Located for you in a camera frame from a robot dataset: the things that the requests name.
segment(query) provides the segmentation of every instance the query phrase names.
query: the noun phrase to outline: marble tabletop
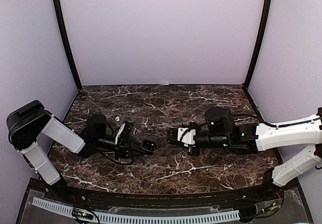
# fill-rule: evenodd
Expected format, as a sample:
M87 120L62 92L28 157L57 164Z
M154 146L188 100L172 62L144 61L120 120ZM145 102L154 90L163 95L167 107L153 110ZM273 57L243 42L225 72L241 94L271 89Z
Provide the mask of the marble tabletop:
M136 157L121 166L95 154L81 159L54 143L49 158L69 186L133 194L192 194L239 189L261 184L263 173L278 165L272 150L237 156L216 149L202 149L189 156L187 149L166 142L166 130L191 121L203 123L210 107L229 108L232 113L255 114L239 86L91 86L75 99L65 123L81 132L86 119L102 113L114 128L133 122L132 136L157 143L152 156ZM237 124L253 123L249 117Z

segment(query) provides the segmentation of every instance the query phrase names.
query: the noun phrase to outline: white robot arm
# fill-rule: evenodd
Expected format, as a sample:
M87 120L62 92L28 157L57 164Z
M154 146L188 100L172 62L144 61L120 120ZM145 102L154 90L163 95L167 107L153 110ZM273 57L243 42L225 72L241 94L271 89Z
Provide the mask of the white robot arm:
M259 123L236 126L230 110L213 107L205 113L208 130L191 123L190 126L171 128L168 140L171 144L188 147L190 155L199 155L202 147L223 148L238 155L255 154L275 147L308 144L289 161L267 172L271 182L278 187L322 164L322 108L318 114L276 124Z
M94 114L86 121L86 128L81 135L78 135L53 114L45 110L44 106L37 100L11 113L7 118L7 126L10 143L18 152L24 155L27 162L42 179L49 186L55 187L55 189L62 189L67 184L53 166L47 154L39 146L37 142L39 134L48 136L82 158L88 158L97 152L114 151L116 160L119 158L132 158L133 162L134 152L138 156L151 155L155 151L154 143L149 140L139 143L134 138L129 137L129 133L133 128L132 123L125 122L116 137L113 137L114 131L106 122L106 117L102 114ZM109 136L105 135L107 126L112 131ZM123 165L132 163L120 163L113 159L110 160Z
M322 130L321 121L316 114L309 117L274 124L276 127L260 123L256 128L256 145L258 151L265 151L274 147L283 147L297 144L308 144L305 149L299 152L289 161L274 168L272 173L273 184L282 187L290 180L303 174L307 170L322 164L322 156L317 152L321 148Z

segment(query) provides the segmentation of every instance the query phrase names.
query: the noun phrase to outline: wire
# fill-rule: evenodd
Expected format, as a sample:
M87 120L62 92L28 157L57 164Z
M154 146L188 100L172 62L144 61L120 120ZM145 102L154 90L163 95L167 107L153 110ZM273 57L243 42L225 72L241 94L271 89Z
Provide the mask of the wire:
M131 141L129 140L128 138L128 144L129 144L129 149L130 149L130 153L131 153L131 157L132 157L132 160L128 163L122 163L122 162L119 162L119 161L116 161L114 159L112 159L111 157L107 156L104 152L102 152L99 148L97 148L95 145L91 144L90 142L88 142L90 146L92 146L93 148L95 148L97 150L97 152L99 154L101 154L103 157L105 157L106 159L108 159L109 161L112 161L113 163L115 164L118 164L118 165L131 165L134 163L135 159L134 159L134 153L133 153L133 149L132 149L132 145L131 145Z
M202 123L202 124L200 124L200 125L198 125L197 124L197 127L198 128L200 128L200 127L203 127L203 126L205 126L205 125L207 125L207 123L205 122L205 123ZM183 140L183 137L188 133L188 132L190 132L192 129L195 129L196 127L189 127L188 129L186 129L185 131L184 131L184 133L181 135L181 138L180 138L180 142L182 142L182 140Z
M112 128L110 123L108 123L107 121L105 123L106 123L106 125L109 127L109 129L111 131L111 134L109 135L109 137L112 137L114 135L114 129Z
M294 122L294 123L287 123L287 124L282 124L282 125L275 125L269 122L266 122L263 120L263 118L256 116L256 115L252 115L252 114L233 114L233 117L237 117L237 116L245 116L245 117L252 117L252 118L256 118L257 120L259 120L260 123L263 123L269 127L274 127L274 128L280 128L280 127L289 127L289 126L295 126L295 125L299 125L299 124L304 124L304 123L309 123L309 122L315 122L318 121L320 119L322 119L322 117L318 117L312 120L306 120L306 121L301 121L301 122Z
M79 209L83 209L83 210L86 210L86 211L88 211L89 213L91 213L91 214L93 214L93 216L95 216L95 218L97 219L97 223L98 224L100 224L101 223L101 221L100 221L100 219L99 219L99 217L93 212L93 211L91 211L90 209L88 209L88 208L86 208L86 207L84 207L84 206L80 206L80 205L77 205L76 204L76 199L75 199L75 197L74 196L72 196L73 197L73 200L74 200L74 204L72 204L72 203L69 203L69 202L67 202L67 201L65 201L65 200L62 200L62 199L60 199L57 195L56 195L56 193L54 193L52 190L51 190L51 186L50 185L48 185L48 183L40 176L40 178L42 179L42 181L44 182L44 184L47 186L47 190L55 197L55 198L57 198L60 202L63 202L63 203L65 203L65 204L69 204L69 205L72 205L73 206L73 208L75 209L76 207L77 208L79 208Z
M240 218L241 219L261 219L261 218L268 218L268 217L271 217L271 216L275 215L282 208L282 205L284 204L283 199L281 198L280 194L278 192L275 192L275 194L278 196L277 205L278 205L278 202L281 202L278 208L275 207L275 206L268 206L266 208L263 208L261 212L258 212L255 215L241 216ZM265 212L267 212L267 210L270 211L270 209L274 208L274 207L276 208L276 211L274 211L270 215L259 216L259 215L264 214Z

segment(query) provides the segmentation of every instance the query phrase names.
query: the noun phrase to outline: white wall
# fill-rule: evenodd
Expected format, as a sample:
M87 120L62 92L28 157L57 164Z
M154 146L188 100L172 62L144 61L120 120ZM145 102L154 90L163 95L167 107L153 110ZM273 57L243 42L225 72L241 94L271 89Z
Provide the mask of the white wall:
M303 118L322 107L322 0L272 0L250 85L264 118ZM288 160L304 147L280 149ZM322 171L299 177L315 223L322 223Z
M83 85L241 84L264 0L61 0Z
M33 172L8 142L6 118L35 99L62 118L77 92L52 0L0 0L0 61L0 222L12 224Z

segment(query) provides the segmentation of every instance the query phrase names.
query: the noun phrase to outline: black metal frame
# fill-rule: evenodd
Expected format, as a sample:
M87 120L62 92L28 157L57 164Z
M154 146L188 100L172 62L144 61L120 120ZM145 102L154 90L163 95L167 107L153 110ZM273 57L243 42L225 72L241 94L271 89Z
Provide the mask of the black metal frame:
M69 41L68 41L68 36L66 32L66 27L64 23L64 17L62 14L61 10L61 5L60 5L60 0L53 0L54 1L54 7L55 7L55 12L56 12L56 17L57 17L57 22L60 30L60 36L62 43L64 45L65 53L67 56L68 64L72 73L72 77L74 78L75 84L77 86L77 89L80 90L82 88L81 80L79 79L79 75L76 69L75 61L72 56L72 52L70 49Z
M81 84L81 81L80 81L80 78L79 78L79 75L78 75L78 72L76 69L75 61L74 61L74 58L73 58L73 55L71 52L71 48L70 48L70 44L69 44L69 40L68 40L68 36L67 36L67 31L66 31L66 27L65 27L65 23L64 23L63 13L62 13L62 9L61 9L60 0L53 0L53 2L54 2L57 22L58 22L58 26L59 26L59 30L60 30L61 39L62 39L62 42L64 45L65 53L67 56L68 64L69 64L72 76L74 78L75 84L76 84L78 90L80 90L82 88L82 84ZM248 89L248 87L251 83L253 74L254 74L254 70L256 67L256 63L258 60L258 56L259 56L262 42L263 42L263 38L264 38L264 33L265 33L266 24L267 24L270 4L271 4L271 0L264 0L261 22L260 22L260 26L259 26L259 30L258 30L258 34L257 34L257 38L256 38L253 56L251 59L251 63L250 63L250 66L249 66L249 69L247 72L245 82L243 83L243 87L245 89Z
M252 60L250 63L250 67L247 72L245 82L243 84L244 88L246 88L246 89L250 86L250 83L251 83L251 80L252 80L252 77L253 77L253 74L255 71L256 63L258 60L258 56L260 54L260 50L261 50L262 42L263 42L263 38L264 38L264 33L265 33L265 29L266 29L267 19L268 19L268 13L270 10L270 5L271 5L271 0L264 0L263 12L262 12L260 27L258 29L257 39L256 39L254 51L253 51L253 56L252 56Z

